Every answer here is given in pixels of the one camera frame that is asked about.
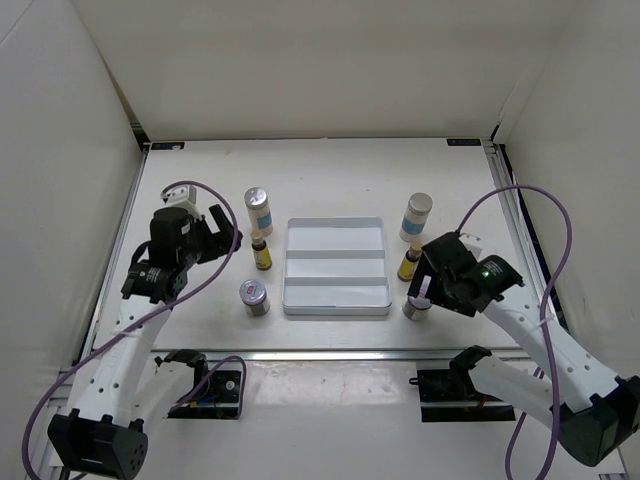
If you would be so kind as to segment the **short jar orange label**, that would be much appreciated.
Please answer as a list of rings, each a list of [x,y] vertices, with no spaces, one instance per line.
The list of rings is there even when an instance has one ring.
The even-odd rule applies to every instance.
[[[427,298],[408,296],[403,304],[402,311],[407,319],[421,321],[427,316],[431,307],[432,303]]]

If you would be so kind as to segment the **short jar grey lid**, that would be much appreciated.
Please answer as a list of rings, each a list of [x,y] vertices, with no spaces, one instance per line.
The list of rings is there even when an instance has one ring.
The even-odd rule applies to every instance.
[[[250,316],[264,316],[270,310],[266,287],[257,279],[244,281],[239,287],[239,296]]]

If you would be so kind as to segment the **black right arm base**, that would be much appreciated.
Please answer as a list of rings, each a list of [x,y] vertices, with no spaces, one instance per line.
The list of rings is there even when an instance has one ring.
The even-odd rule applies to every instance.
[[[418,370],[409,379],[418,389],[423,423],[511,422],[514,409],[502,400],[481,393],[465,393],[454,385],[449,371]]]

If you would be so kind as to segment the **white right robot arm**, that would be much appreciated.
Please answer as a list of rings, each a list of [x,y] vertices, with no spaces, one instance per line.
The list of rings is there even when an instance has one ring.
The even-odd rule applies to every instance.
[[[473,317],[484,315],[542,370],[535,378],[472,346],[449,363],[460,399],[486,395],[535,418],[579,463],[594,467],[639,429],[639,379],[624,378],[544,316],[522,276],[503,258],[482,260],[448,232],[425,244],[408,294]]]

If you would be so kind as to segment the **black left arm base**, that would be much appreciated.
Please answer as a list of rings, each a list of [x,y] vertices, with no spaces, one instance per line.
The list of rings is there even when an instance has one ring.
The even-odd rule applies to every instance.
[[[205,383],[189,398],[172,407],[170,419],[239,420],[243,407],[248,368],[237,355],[220,360],[195,374],[194,386]]]

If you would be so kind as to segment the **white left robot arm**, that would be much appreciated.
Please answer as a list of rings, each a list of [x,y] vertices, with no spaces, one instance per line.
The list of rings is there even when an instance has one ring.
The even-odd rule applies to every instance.
[[[79,400],[55,415],[47,434],[63,465],[81,474],[133,479],[144,463],[153,423],[182,397],[198,400],[210,386],[205,357],[178,350],[160,377],[139,384],[156,337],[180,299],[195,265],[229,260],[242,240],[232,213],[209,209],[209,225],[191,200],[169,200],[150,221],[150,237],[131,257],[121,287],[117,325],[95,350],[97,368]]]

